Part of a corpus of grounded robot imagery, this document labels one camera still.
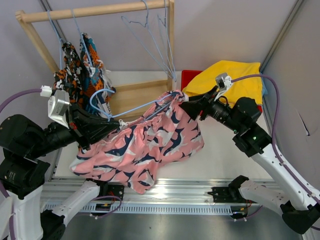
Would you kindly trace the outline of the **blue wire hanger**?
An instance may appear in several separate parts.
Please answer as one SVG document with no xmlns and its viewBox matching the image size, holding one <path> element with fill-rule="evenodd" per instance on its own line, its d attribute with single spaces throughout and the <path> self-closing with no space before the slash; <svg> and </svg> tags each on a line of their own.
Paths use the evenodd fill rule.
<svg viewBox="0 0 320 240">
<path fill-rule="evenodd" d="M 93 104 L 93 99 L 106 92 L 111 94 L 111 99 L 108 101 L 111 112 L 99 109 Z M 113 119 L 128 119 L 136 116 L 141 116 L 146 107 L 164 101 L 174 93 L 173 90 L 163 90 L 157 87 L 146 87 L 129 90 L 100 89 L 96 91 L 90 98 L 89 104 L 92 108 L 102 113 L 108 120 Z"/>
<path fill-rule="evenodd" d="M 121 20 L 159 69 L 168 77 L 167 68 L 163 65 L 163 60 L 164 63 L 167 62 L 166 51 L 161 41 L 157 20 L 157 15 L 163 17 L 165 11 L 153 14 L 149 3 L 146 0 L 143 0 L 142 3 L 145 6 L 144 19 L 131 19 L 122 15 Z"/>
<path fill-rule="evenodd" d="M 46 11 L 49 23 L 51 28 L 53 29 L 53 32 L 58 40 L 59 44 L 59 69 L 63 69 L 63 60 L 64 60 L 64 51 L 63 51 L 63 44 L 66 42 L 65 35 L 61 29 L 60 23 L 58 20 L 53 20 L 51 16 L 51 11 L 48 9 Z"/>
<path fill-rule="evenodd" d="M 176 68 L 174 64 L 174 55 L 173 55 L 174 51 L 172 48 L 171 30 L 170 30 L 171 2 L 169 0 L 164 0 L 163 3 L 164 3 L 163 17 L 161 17 L 160 15 L 157 15 L 159 35 L 165 49 L 165 57 L 166 57 L 166 63 L 163 60 L 162 64 L 166 68 L 167 76 L 170 77 L 170 79 L 174 83 L 176 83 L 177 74 L 176 74 Z"/>
<path fill-rule="evenodd" d="M 77 31 L 78 31 L 78 33 L 80 35 L 80 43 L 82 44 L 82 48 L 84 48 L 85 54 L 87 56 L 87 62 L 88 62 L 88 65 L 89 65 L 89 70 L 88 71 L 90 73 L 90 76 L 92 77 L 93 74 L 95 73 L 95 68 L 94 68 L 94 64 L 93 64 L 93 60 L 92 60 L 92 54 L 91 54 L 90 49 L 89 49 L 89 47 L 92 46 L 92 43 L 93 43 L 92 42 L 92 38 L 87 33 L 81 32 L 73 9 L 71 9 L 71 13 L 72 13 L 72 17 L 73 17 L 73 20 L 75 22 Z"/>
</svg>

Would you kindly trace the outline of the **teal pirate print shorts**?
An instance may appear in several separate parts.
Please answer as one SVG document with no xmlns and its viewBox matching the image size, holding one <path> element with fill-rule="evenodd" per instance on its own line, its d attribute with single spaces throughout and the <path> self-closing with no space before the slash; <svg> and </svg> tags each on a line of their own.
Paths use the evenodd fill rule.
<svg viewBox="0 0 320 240">
<path fill-rule="evenodd" d="M 80 38 L 80 60 L 84 66 L 82 89 L 84 109 L 93 115 L 106 118 L 112 113 L 110 99 L 116 93 L 108 71 L 100 59 L 91 36 L 85 32 Z"/>
</svg>

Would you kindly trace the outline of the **orange black camo shorts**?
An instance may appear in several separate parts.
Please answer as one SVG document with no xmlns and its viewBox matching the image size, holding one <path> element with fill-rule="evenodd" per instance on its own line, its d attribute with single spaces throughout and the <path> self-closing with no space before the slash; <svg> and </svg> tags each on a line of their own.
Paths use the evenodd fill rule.
<svg viewBox="0 0 320 240">
<path fill-rule="evenodd" d="M 69 95 L 70 103 L 78 104 L 85 109 L 86 99 L 84 95 L 84 66 L 74 45 L 65 42 L 62 45 L 63 60 L 65 67 L 54 73 L 54 88 L 66 91 Z"/>
</svg>

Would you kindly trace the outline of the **yellow shorts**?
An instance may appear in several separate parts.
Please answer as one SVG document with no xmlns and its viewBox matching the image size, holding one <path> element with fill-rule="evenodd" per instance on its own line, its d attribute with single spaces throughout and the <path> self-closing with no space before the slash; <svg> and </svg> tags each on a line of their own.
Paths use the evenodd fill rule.
<svg viewBox="0 0 320 240">
<path fill-rule="evenodd" d="M 226 73 L 234 80 L 248 75 L 259 74 L 259 68 L 259 62 L 247 63 L 220 60 L 195 76 L 182 91 L 189 97 L 202 95 L 216 86 L 216 77 L 220 74 Z M 254 99 L 256 104 L 261 106 L 263 104 L 262 78 L 250 77 L 237 81 L 232 84 L 224 96 L 226 99 L 221 99 L 221 102 L 228 103 L 231 107 L 241 97 Z"/>
</svg>

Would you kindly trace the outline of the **pink shark print shorts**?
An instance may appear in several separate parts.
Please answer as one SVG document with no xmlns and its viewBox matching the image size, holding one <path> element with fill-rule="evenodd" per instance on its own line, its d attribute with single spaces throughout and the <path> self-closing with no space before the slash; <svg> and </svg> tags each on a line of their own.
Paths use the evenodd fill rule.
<svg viewBox="0 0 320 240">
<path fill-rule="evenodd" d="M 180 90 L 163 93 L 141 117 L 121 120 L 104 139 L 81 148 L 70 171 L 144 194 L 155 184 L 159 168 L 185 161 L 204 147 L 198 122 L 180 107 L 188 100 Z"/>
</svg>

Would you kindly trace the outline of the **light blue shorts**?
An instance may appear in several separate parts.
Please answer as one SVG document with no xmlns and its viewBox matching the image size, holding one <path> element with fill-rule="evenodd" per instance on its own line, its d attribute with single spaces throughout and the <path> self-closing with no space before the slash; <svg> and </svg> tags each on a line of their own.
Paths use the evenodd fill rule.
<svg viewBox="0 0 320 240">
<path fill-rule="evenodd" d="M 264 97 L 265 95 L 268 94 L 268 90 L 266 88 L 265 79 L 263 77 L 261 77 L 261 82 L 262 82 L 262 96 Z"/>
</svg>

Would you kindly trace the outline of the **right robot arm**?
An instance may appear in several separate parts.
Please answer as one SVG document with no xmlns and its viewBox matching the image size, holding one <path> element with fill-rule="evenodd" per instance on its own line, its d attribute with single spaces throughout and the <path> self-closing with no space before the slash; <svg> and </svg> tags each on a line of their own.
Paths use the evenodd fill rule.
<svg viewBox="0 0 320 240">
<path fill-rule="evenodd" d="M 259 164 L 281 189 L 268 189 L 240 175 L 228 185 L 229 198 L 234 202 L 252 200 L 280 215 L 296 233 L 305 234 L 320 218 L 320 191 L 298 173 L 257 124 L 261 112 L 254 99 L 241 97 L 230 107 L 220 101 L 217 89 L 194 96 L 180 107 L 193 120 L 211 117 L 232 130 L 236 147 Z"/>
</svg>

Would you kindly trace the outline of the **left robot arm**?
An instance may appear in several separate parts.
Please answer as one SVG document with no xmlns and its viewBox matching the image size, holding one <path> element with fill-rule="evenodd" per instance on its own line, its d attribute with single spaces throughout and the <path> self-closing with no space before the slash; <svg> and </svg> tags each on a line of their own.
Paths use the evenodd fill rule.
<svg viewBox="0 0 320 240">
<path fill-rule="evenodd" d="M 83 149 L 106 137 L 119 127 L 116 120 L 89 114 L 76 104 L 60 110 L 48 108 L 52 123 L 47 128 L 21 114 L 5 119 L 0 126 L 0 145 L 4 160 L 0 165 L 0 190 L 12 202 L 9 239 L 59 240 L 68 223 L 93 199 L 108 196 L 109 186 L 88 178 L 62 204 L 40 210 L 45 174 L 50 164 L 41 157 L 72 143 Z"/>
</svg>

